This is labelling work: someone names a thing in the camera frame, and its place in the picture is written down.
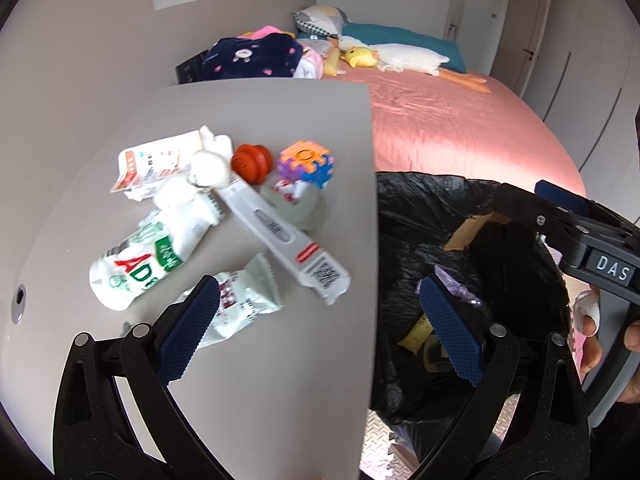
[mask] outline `stuffed animal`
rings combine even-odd
[[[356,68],[357,66],[370,68],[378,63],[378,53],[363,46],[350,48],[342,55],[342,58],[351,65],[351,68]]]

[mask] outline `table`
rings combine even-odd
[[[335,155],[325,190],[328,213],[313,238],[351,273],[350,290],[326,306],[271,256],[284,308],[228,341],[199,350],[169,389],[217,459],[238,480],[346,480],[357,477],[372,377],[378,231],[367,88],[329,80],[257,79],[166,88],[88,161],[35,239],[20,281],[26,310],[8,329],[1,380],[7,410],[51,467],[51,431],[60,376],[79,332],[120,335],[123,322],[152,322],[205,274],[241,269],[264,245],[231,213],[211,228],[182,268],[122,312],[102,306],[88,283],[101,253],[152,209],[108,193],[120,150],[198,129],[237,146],[273,153],[299,139]],[[143,448],[155,448],[130,391],[124,403]]]

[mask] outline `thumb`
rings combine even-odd
[[[632,352],[640,352],[640,320],[633,322],[626,329],[625,346]]]

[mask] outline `white bottle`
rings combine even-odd
[[[193,201],[152,213],[140,228],[89,269],[89,283],[100,302],[125,310],[131,302],[187,260],[204,233],[222,219],[215,199]]]

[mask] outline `qr code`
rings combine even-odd
[[[335,280],[340,278],[340,272],[334,269],[326,258],[320,258],[320,260],[308,270],[308,273],[316,282],[322,285],[322,288],[329,288]]]

